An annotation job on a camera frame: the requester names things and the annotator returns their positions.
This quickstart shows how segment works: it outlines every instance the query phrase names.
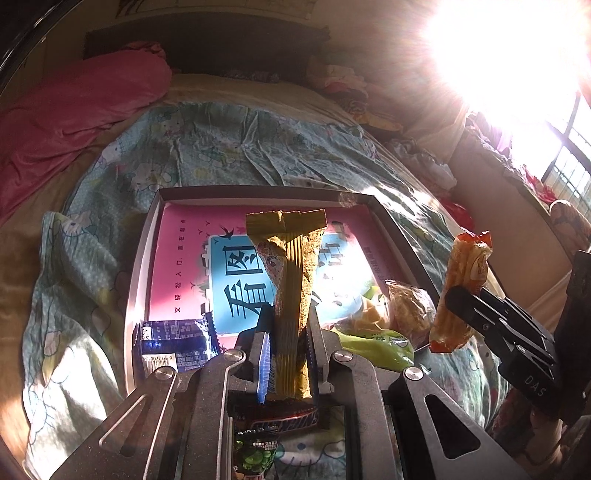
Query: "pink blanket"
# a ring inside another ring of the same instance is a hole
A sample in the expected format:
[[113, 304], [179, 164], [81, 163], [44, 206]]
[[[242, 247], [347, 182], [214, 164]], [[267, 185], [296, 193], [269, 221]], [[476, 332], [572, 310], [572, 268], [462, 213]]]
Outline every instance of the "pink blanket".
[[0, 112], [0, 226], [101, 130], [164, 96], [171, 75], [157, 54], [117, 51], [67, 66]]

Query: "green snack bag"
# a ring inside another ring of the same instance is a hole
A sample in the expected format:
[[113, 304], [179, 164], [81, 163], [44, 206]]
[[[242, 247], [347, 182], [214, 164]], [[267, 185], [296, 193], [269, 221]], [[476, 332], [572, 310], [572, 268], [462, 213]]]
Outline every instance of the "green snack bag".
[[414, 364], [414, 348], [407, 338], [393, 330], [370, 332], [358, 330], [354, 335], [332, 329], [339, 335], [344, 349], [365, 357], [375, 367], [401, 372]]
[[234, 440], [234, 475], [237, 480], [264, 480], [273, 464], [278, 436], [239, 434]]

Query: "bright light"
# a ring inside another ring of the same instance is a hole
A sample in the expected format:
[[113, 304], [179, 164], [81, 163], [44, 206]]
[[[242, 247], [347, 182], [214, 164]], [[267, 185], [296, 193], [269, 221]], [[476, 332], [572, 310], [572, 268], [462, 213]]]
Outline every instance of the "bright light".
[[443, 80], [512, 129], [572, 107], [585, 29], [577, 0], [441, 0], [426, 34]]

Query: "light blue blanket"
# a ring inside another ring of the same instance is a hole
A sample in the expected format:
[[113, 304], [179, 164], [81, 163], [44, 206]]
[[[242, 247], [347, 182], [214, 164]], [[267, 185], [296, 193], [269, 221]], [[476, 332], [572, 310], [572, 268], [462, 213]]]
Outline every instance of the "light blue blanket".
[[[443, 217], [418, 201], [395, 159], [363, 131], [262, 110], [182, 103], [146, 113], [81, 178], [63, 213], [43, 220], [41, 275], [23, 340], [25, 460], [48, 479], [122, 400], [123, 326], [145, 214], [162, 187], [251, 184], [374, 194], [403, 228], [437, 288], [452, 244]], [[492, 355], [472, 340], [418, 361], [480, 424], [503, 399]], [[285, 439], [280, 478], [344, 478], [339, 422]]]

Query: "headboard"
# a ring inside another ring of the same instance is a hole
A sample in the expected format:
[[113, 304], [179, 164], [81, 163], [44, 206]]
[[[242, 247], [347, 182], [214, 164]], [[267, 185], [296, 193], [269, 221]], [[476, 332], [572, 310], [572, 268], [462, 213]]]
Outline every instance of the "headboard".
[[228, 12], [185, 12], [132, 20], [86, 34], [85, 58], [137, 40], [159, 42], [182, 73], [228, 70], [276, 73], [302, 84], [311, 55], [329, 40], [327, 28]]

